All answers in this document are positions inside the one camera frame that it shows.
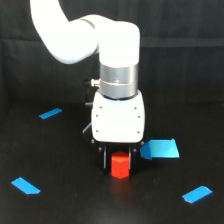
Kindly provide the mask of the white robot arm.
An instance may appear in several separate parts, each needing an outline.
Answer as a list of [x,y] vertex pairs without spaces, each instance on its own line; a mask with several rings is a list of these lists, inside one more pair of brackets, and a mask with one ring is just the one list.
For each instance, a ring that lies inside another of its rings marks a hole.
[[59,0],[30,0],[30,11],[37,33],[59,62],[74,64],[99,56],[99,77],[85,83],[97,91],[88,103],[91,121],[83,134],[98,144],[104,169],[112,166],[107,146],[126,144],[128,169],[134,170],[145,131],[144,101],[138,89],[138,26],[96,14],[70,21]]

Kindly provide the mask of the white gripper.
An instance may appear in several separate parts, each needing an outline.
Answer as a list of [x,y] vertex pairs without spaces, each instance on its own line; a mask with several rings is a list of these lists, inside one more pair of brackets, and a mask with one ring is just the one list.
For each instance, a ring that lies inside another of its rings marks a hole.
[[[143,139],[145,129],[145,108],[140,91],[129,99],[112,100],[99,91],[94,95],[91,121],[83,129],[85,138],[99,143],[135,144]],[[110,170],[110,159],[106,148],[99,148],[99,166],[106,174]],[[138,151],[129,149],[129,170],[133,173],[137,166]]]

